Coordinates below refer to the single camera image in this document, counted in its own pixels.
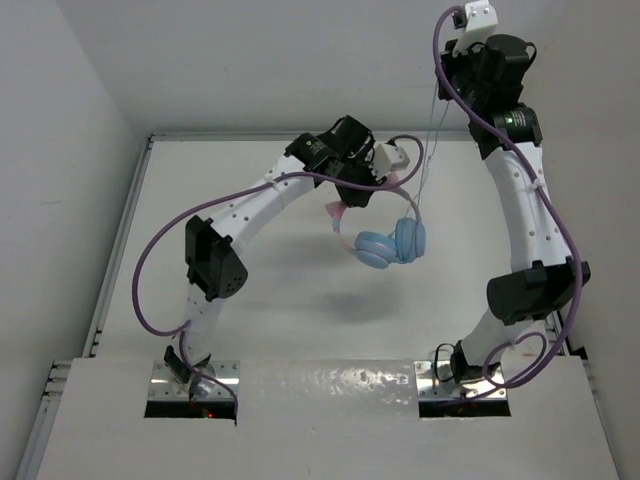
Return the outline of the pink blue cat-ear headphones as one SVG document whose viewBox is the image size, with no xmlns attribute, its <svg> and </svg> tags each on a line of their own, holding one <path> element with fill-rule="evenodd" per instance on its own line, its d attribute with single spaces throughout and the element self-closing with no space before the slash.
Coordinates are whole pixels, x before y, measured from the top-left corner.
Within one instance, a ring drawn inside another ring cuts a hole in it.
<svg viewBox="0 0 640 480">
<path fill-rule="evenodd" d="M 392 188 L 390 192 L 406 200 L 414 216 L 398 219 L 394 230 L 387 235 L 361 231 L 352 243 L 341 235 L 341 220 L 348 206 L 342 201 L 325 205 L 331 218 L 332 230 L 339 238 L 342 248 L 364 265 L 378 270 L 393 264 L 411 264 L 423 257 L 426 251 L 427 234 L 418 204 L 402 187 Z"/>
</svg>

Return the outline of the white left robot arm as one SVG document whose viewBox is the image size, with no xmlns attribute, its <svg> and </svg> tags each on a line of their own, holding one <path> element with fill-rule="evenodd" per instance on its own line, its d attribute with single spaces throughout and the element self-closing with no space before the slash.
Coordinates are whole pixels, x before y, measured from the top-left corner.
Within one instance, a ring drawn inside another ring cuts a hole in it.
<svg viewBox="0 0 640 480">
<path fill-rule="evenodd" d="M 205 345 L 226 299 L 248 279 L 241 256 L 249 243 L 287 206 L 322 182 L 336 186 L 349 207 L 364 207 L 387 179 L 386 167 L 374 166 L 379 157 L 369 128 L 351 116 L 340 118 L 328 131 L 304 133 L 283 153 L 249 193 L 224 200 L 219 210 L 203 218 L 191 214 L 185 225 L 187 265 L 186 327 L 164 360 L 183 384 L 195 367 L 205 366 Z"/>
</svg>

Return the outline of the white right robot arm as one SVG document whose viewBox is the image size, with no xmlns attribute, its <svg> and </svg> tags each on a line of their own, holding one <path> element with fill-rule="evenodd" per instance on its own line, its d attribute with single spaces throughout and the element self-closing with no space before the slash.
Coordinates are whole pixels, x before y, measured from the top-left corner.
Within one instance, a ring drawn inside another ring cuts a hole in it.
<svg viewBox="0 0 640 480">
<path fill-rule="evenodd" d="M 488 282 L 487 311 L 454 347 L 450 368 L 458 383 L 494 372 L 500 345 L 564 307 L 576 283 L 591 276 L 587 262 L 574 262 L 547 208 L 541 128 L 535 111 L 520 100 L 536 55 L 533 43 L 508 34 L 450 40 L 440 55 L 438 96 L 459 98 L 466 107 L 469 132 L 496 185 L 510 242 L 510 273 Z"/>
</svg>

